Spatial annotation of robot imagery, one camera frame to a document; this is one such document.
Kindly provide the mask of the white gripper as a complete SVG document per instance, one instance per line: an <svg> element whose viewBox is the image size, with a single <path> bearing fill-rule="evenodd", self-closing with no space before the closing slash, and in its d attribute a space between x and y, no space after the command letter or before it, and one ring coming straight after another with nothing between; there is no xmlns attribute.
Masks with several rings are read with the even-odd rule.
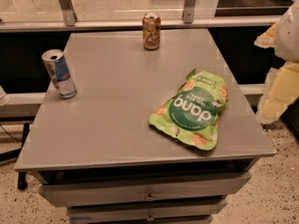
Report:
<svg viewBox="0 0 299 224"><path fill-rule="evenodd" d="M270 124L299 98L299 0L296 0L273 24L259 35L254 45L269 49L290 62L279 69L271 68L266 76L263 96L258 103L256 119L261 124Z"/></svg>

